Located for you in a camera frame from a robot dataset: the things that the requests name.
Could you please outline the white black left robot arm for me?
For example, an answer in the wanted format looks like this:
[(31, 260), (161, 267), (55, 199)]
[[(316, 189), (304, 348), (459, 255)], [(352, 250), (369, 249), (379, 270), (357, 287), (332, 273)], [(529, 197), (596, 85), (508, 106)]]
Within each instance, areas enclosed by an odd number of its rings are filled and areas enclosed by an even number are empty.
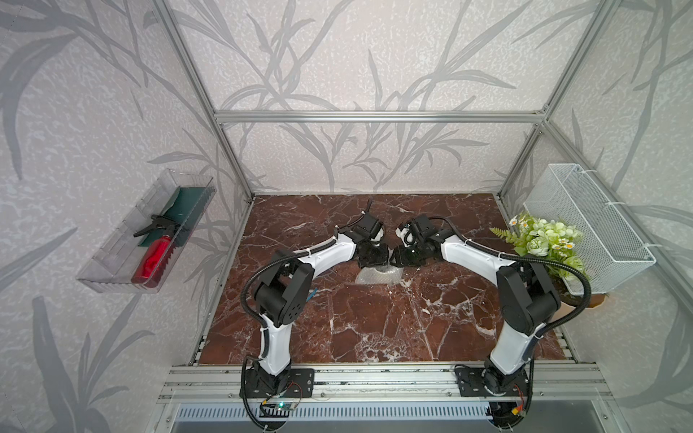
[(356, 261), (361, 268), (386, 265), (389, 251), (383, 238), (384, 223), (364, 211), (317, 245), (276, 251), (252, 274), (241, 290), (240, 303), (260, 325), (261, 349), (257, 357), (244, 360), (242, 397), (274, 397), (289, 389), (292, 326), (309, 300), (313, 281), (347, 262)]

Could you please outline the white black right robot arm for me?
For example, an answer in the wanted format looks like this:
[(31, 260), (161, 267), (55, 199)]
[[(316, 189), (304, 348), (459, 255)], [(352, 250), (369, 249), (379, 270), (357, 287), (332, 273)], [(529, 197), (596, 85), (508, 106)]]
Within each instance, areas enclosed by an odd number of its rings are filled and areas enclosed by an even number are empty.
[(464, 366), (460, 379), (471, 380), (476, 393), (494, 396), (504, 396), (518, 382), (527, 382), (523, 369), (561, 304), (549, 274), (555, 263), (496, 251), (462, 236), (455, 227), (435, 227), (425, 215), (402, 223), (396, 234), (402, 244), (393, 250), (391, 265), (416, 268), (433, 259), (453, 263), (498, 290), (504, 324), (496, 346), (484, 368)]

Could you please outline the clear bubble wrap sheet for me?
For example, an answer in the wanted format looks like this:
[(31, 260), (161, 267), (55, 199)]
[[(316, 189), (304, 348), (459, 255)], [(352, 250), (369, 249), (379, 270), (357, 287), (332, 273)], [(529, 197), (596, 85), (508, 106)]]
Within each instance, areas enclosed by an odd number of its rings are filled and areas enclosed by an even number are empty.
[(355, 283), (361, 285), (397, 285), (402, 281), (403, 274), (403, 268), (391, 265), (366, 267), (357, 274)]

